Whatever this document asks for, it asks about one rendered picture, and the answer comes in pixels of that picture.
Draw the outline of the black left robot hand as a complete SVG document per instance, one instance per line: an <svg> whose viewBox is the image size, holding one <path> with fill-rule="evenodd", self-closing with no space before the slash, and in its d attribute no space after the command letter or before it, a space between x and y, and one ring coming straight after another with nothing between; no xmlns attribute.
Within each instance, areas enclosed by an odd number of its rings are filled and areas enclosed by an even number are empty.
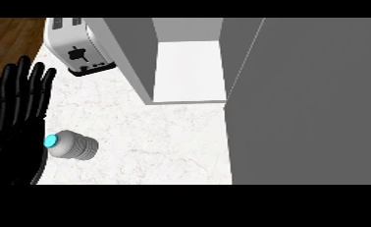
<svg viewBox="0 0 371 227"><path fill-rule="evenodd" d="M39 183L48 165L46 116L56 68L24 55L0 76L0 187Z"/></svg>

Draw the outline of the clear water bottle, cyan cap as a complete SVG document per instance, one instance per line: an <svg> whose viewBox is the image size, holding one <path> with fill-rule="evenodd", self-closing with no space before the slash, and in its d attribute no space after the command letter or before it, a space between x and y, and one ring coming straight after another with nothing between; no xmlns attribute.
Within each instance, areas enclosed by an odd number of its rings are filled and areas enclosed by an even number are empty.
<svg viewBox="0 0 371 227"><path fill-rule="evenodd" d="M99 150L99 142L81 134L64 130L45 139L49 154L56 158L90 160Z"/></svg>

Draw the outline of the grey open cabinet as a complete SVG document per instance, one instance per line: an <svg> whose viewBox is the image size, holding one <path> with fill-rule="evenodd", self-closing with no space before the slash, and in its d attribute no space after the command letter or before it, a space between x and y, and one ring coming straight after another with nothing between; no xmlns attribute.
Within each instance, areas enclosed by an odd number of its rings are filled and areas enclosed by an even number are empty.
<svg viewBox="0 0 371 227"><path fill-rule="evenodd" d="M145 104L224 103L261 18L89 18Z"/></svg>

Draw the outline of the flat dark grey cabinet door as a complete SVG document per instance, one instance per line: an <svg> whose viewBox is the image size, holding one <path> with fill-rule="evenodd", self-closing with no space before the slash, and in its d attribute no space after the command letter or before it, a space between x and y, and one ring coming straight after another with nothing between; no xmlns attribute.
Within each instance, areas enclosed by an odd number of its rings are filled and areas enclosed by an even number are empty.
<svg viewBox="0 0 371 227"><path fill-rule="evenodd" d="M268 19L226 116L236 184L371 184L371 19Z"/></svg>

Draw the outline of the white toaster, black base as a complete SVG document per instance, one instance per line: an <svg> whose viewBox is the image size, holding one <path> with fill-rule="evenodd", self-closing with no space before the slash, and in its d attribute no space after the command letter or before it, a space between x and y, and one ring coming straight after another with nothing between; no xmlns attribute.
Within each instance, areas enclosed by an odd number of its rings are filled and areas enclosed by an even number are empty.
<svg viewBox="0 0 371 227"><path fill-rule="evenodd" d="M83 18L48 18L45 44L76 77L117 67Z"/></svg>

